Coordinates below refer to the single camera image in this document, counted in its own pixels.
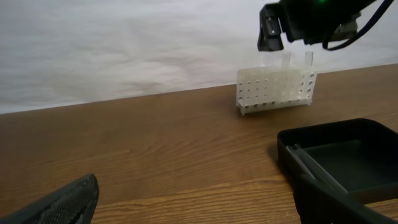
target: white backdrop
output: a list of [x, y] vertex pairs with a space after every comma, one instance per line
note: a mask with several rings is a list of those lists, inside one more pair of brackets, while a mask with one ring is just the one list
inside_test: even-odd
[[[270, 0], [2, 0], [0, 113], [235, 82], [259, 65], [259, 11]], [[370, 18], [380, 0], [363, 11]], [[398, 62], [398, 3], [354, 45], [314, 51], [320, 71]]]

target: white wall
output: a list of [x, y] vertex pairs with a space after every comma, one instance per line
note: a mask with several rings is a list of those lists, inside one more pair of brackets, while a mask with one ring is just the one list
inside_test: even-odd
[[[259, 65], [266, 2], [2, 0], [0, 113], [234, 83], [237, 69]], [[321, 71], [397, 63], [397, 10], [395, 2], [347, 49], [301, 41], [285, 48], [296, 58], [314, 51]]]

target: brown wooden tabletop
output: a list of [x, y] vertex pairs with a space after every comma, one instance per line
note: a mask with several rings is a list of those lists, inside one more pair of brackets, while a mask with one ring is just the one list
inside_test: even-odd
[[[0, 115], [0, 216], [92, 172], [92, 223], [300, 223], [279, 131], [352, 118], [398, 131], [398, 65], [321, 74], [311, 106], [245, 118], [235, 88]], [[398, 218], [397, 200], [370, 206]]]

